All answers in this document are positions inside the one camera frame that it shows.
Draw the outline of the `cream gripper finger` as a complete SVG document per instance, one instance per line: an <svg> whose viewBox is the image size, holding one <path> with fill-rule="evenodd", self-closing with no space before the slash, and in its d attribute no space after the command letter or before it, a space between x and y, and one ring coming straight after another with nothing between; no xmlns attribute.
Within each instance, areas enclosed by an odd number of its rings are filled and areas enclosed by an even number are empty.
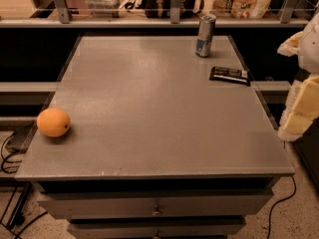
<svg viewBox="0 0 319 239"><path fill-rule="evenodd" d="M283 141L295 141L318 118L319 75L310 75L303 82L295 80L280 119L279 138Z"/></svg>
<svg viewBox="0 0 319 239"><path fill-rule="evenodd" d="M302 34L303 32L300 31L284 41L277 49L277 53L287 57L297 55Z"/></svg>

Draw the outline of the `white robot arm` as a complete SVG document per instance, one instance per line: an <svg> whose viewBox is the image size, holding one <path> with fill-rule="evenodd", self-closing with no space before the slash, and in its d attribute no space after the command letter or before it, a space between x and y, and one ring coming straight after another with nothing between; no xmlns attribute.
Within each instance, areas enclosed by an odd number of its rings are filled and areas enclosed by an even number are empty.
<svg viewBox="0 0 319 239"><path fill-rule="evenodd" d="M319 15L282 43L277 53L296 55L299 67L309 73L305 80L295 80L291 85L279 122L279 138L295 141L319 118Z"/></svg>

